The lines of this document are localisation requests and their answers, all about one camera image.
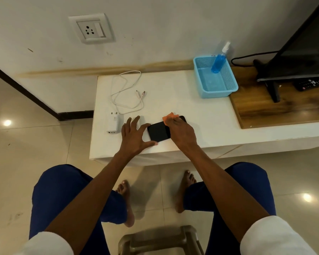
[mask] plastic basket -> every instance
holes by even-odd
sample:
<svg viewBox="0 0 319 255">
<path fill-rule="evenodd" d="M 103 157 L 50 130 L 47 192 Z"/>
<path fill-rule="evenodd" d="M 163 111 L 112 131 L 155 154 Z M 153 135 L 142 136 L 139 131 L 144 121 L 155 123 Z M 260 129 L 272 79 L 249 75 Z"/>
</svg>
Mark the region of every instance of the plastic basket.
<svg viewBox="0 0 319 255">
<path fill-rule="evenodd" d="M 227 97 L 239 88 L 227 60 L 219 73 L 211 71 L 215 58 L 216 56 L 194 58 L 197 89 L 201 98 Z"/>
</svg>

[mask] white table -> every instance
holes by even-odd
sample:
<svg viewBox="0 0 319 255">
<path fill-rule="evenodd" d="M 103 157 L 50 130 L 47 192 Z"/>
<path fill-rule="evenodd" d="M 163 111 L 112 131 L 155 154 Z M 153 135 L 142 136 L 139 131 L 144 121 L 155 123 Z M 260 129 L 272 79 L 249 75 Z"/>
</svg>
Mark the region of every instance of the white table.
<svg viewBox="0 0 319 255">
<path fill-rule="evenodd" d="M 132 84 L 137 74 L 124 75 Z M 106 118 L 115 112 L 110 102 L 112 75 L 100 76 L 97 82 L 90 159 L 109 161 L 119 150 L 122 137 L 106 132 Z M 113 90 L 121 87 L 115 78 Z M 121 116 L 141 116 L 141 123 L 157 123 L 170 112 L 184 115 L 194 128 L 197 142 L 211 158 L 223 158 L 290 150 L 310 149 L 319 146 L 319 122 L 253 129 L 241 129 L 232 104 L 226 98 L 202 99 L 197 93 L 194 71 L 156 72 L 142 74 L 134 89 L 124 91 L 117 101 L 126 105 L 137 103 L 135 90 L 146 91 L 145 107 L 139 112 Z M 171 139 L 144 150 L 129 166 L 147 166 L 184 162 L 188 159 Z"/>
</svg>

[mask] hand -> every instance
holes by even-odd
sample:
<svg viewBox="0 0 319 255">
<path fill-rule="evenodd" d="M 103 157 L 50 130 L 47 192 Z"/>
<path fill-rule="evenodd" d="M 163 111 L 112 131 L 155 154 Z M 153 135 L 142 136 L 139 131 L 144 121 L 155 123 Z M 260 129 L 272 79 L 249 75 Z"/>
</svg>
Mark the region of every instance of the hand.
<svg viewBox="0 0 319 255">
<path fill-rule="evenodd" d="M 129 159 L 132 159 L 134 156 L 141 153 L 144 149 L 157 145 L 156 141 L 147 141 L 142 140 L 143 133 L 145 129 L 150 126 L 150 123 L 143 124 L 137 130 L 137 122 L 140 116 L 137 116 L 132 122 L 131 117 L 127 120 L 127 123 L 123 124 L 122 127 L 122 144 L 119 149 L 119 153 L 123 156 L 126 156 Z"/>
<path fill-rule="evenodd" d="M 170 128 L 172 141 L 182 152 L 198 147 L 194 129 L 181 118 L 168 118 L 165 123 Z"/>
</svg>

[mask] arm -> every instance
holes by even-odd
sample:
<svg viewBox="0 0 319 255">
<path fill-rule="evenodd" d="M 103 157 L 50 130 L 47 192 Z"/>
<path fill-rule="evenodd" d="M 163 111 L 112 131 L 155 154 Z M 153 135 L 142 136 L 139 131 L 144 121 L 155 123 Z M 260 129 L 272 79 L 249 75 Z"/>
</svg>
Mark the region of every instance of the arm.
<svg viewBox="0 0 319 255">
<path fill-rule="evenodd" d="M 235 238 L 241 242 L 247 230 L 267 211 L 197 145 L 194 129 L 181 118 L 168 118 L 171 139 L 191 160 Z"/>
<path fill-rule="evenodd" d="M 122 144 L 110 163 L 71 201 L 50 223 L 45 231 L 63 237 L 74 254 L 79 254 L 89 239 L 105 206 L 111 189 L 127 163 L 142 150 L 156 145 L 155 141 L 142 141 L 144 130 L 150 124 L 136 129 L 137 116 L 122 127 Z"/>
</svg>

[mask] bare foot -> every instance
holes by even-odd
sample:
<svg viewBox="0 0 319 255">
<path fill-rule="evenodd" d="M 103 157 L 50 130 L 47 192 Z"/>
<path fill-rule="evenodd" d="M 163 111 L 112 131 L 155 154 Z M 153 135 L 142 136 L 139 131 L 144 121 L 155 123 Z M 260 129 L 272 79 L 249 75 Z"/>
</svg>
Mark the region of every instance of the bare foot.
<svg viewBox="0 0 319 255">
<path fill-rule="evenodd" d="M 121 184 L 118 185 L 116 190 L 119 194 L 121 194 L 127 204 L 127 212 L 128 217 L 127 221 L 124 223 L 127 227 L 132 227 L 135 223 L 135 216 L 132 212 L 131 204 L 130 204 L 130 185 L 127 180 L 122 181 Z"/>
<path fill-rule="evenodd" d="M 177 194 L 175 196 L 175 210 L 177 213 L 182 213 L 184 211 L 184 208 L 183 208 L 184 192 L 190 185 L 194 183 L 196 183 L 194 175 L 190 174 L 189 170 L 186 170 L 184 172 L 179 190 L 177 191 Z"/>
</svg>

